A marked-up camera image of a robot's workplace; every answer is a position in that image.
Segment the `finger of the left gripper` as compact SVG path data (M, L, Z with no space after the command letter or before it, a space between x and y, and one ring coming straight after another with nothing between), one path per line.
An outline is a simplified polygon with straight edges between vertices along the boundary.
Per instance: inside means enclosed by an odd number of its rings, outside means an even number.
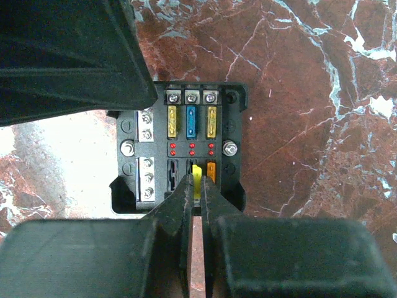
M157 99L130 1L1 2L1 125Z

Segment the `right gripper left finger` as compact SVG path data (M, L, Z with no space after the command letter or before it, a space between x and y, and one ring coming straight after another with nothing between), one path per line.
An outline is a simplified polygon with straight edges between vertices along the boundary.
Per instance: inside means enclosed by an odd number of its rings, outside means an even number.
M145 218L155 221L146 297L190 296L194 179L185 175L174 192Z

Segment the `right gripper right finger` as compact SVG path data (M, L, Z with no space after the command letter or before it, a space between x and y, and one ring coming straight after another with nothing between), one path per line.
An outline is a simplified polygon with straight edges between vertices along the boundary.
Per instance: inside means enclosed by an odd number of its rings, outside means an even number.
M200 192L205 296L230 297L222 230L226 217L241 215L241 212L221 195L212 178L202 178Z

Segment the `yellow blade fuse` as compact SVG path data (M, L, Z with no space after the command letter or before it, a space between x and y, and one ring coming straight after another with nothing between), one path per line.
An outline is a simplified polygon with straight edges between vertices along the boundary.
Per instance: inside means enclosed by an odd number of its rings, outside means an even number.
M192 166L192 176L194 180L194 202L199 203L201 198L201 179L202 179L202 169L200 166L193 164Z

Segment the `black fuse box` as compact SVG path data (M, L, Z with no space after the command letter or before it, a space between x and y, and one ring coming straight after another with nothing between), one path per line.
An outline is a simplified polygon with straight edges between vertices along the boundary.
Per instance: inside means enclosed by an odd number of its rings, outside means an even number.
M140 111L113 111L117 125L118 176L111 183L116 214L144 214L169 197L196 164L207 176L216 163L216 186L239 210L246 204L240 182L243 111L248 89L242 83L157 82L158 100ZM177 137L167 137L167 107L177 107ZM186 107L197 109L197 138L186 138ZM207 139L207 107L217 107L216 138Z

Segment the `blue blade fuse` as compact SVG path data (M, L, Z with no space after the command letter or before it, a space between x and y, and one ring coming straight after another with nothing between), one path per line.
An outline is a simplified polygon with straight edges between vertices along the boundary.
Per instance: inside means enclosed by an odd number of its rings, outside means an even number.
M197 109L195 106L186 107L186 138L188 140L197 138Z

